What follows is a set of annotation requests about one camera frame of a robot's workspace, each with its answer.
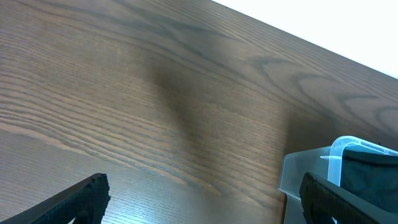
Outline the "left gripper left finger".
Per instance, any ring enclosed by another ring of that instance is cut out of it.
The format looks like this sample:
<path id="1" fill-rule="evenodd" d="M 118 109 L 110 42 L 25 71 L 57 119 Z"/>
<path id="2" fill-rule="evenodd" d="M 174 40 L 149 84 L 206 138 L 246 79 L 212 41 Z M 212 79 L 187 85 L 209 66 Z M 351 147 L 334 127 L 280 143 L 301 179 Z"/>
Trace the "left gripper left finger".
<path id="1" fill-rule="evenodd" d="M 106 174 L 96 173 L 2 224 L 100 224 L 111 199 Z"/>

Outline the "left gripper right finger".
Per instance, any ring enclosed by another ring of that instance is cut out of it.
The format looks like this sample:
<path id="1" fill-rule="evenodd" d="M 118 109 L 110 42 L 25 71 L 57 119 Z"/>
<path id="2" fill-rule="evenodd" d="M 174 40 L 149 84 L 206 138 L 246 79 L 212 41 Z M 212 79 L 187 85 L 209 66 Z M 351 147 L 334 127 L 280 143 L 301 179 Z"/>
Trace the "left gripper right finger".
<path id="1" fill-rule="evenodd" d="M 387 212 L 311 172 L 304 174 L 299 194 L 309 224 L 397 223 L 396 213 Z"/>

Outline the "black garment with band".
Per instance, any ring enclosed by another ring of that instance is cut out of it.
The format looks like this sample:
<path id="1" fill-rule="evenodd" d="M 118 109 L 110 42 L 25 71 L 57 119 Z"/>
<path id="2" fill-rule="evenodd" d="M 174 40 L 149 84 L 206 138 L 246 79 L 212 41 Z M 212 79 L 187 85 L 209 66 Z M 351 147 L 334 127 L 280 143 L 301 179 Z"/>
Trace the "black garment with band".
<path id="1" fill-rule="evenodd" d="M 391 213 L 397 213 L 397 157 L 345 151 L 340 187 Z"/>

